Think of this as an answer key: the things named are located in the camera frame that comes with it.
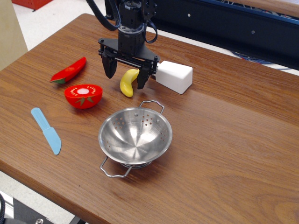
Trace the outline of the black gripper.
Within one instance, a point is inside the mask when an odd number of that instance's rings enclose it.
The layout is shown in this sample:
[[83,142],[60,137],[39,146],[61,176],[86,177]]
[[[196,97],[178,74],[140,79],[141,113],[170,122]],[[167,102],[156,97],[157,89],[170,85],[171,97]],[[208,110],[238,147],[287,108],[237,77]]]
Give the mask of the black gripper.
[[157,31],[153,23],[142,23],[136,29],[120,26],[117,39],[99,39],[99,55],[102,58],[103,68],[108,78],[114,76],[118,62],[139,69],[138,89],[143,89],[149,77],[156,74],[160,57],[149,50],[146,43],[155,42],[157,35],[152,40],[146,39],[148,25]]

